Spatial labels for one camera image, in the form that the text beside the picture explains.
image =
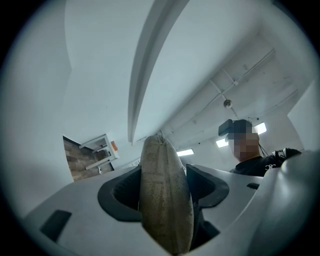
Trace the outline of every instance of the man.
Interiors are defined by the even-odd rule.
[[[226,141],[229,141],[231,152],[240,162],[231,173],[263,177],[267,171],[280,167],[286,159],[301,154],[298,150],[285,148],[262,157],[259,140],[259,135],[249,121],[234,121],[230,125]]]

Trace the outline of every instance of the black shirt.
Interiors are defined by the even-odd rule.
[[[266,157],[257,156],[243,161],[237,164],[230,172],[234,174],[263,177],[268,170],[281,167],[286,159],[300,154],[301,152],[298,150],[285,148],[283,150],[275,151]]]

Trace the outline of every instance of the brown wood floor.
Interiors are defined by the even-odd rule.
[[[97,167],[90,170],[86,170],[86,167],[104,159],[107,156],[107,152],[105,150],[91,153],[91,150],[86,148],[80,149],[77,145],[74,145],[66,140],[63,140],[63,144],[66,160],[75,182],[100,175]],[[110,163],[107,163],[101,167],[102,174],[111,172],[112,170],[113,168]]]

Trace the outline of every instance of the white logo on shirt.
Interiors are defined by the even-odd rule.
[[[274,168],[274,166],[276,166],[275,164],[268,164],[265,166],[265,170],[268,171],[268,170],[271,170]]]

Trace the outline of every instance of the white furniture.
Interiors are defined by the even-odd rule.
[[[100,160],[100,161],[98,161],[98,162],[95,162],[95,163],[87,166],[85,168],[86,170],[89,170],[89,169],[94,168],[94,167],[99,168],[99,167],[101,167],[101,166],[103,166],[103,165],[105,165],[107,163],[110,163],[111,161],[119,158],[118,149],[116,147],[116,144],[115,144],[114,141],[112,141],[112,143],[110,143],[107,134],[104,134],[104,135],[102,135],[100,137],[94,138],[92,140],[89,140],[86,143],[81,144],[79,146],[79,149],[82,149],[82,148],[87,147],[87,146],[89,146],[91,144],[97,143],[99,141],[101,141],[100,146],[98,146],[95,149],[93,149],[92,153],[108,149],[111,155],[106,157],[106,158],[104,158],[104,159],[102,159],[102,160]]]

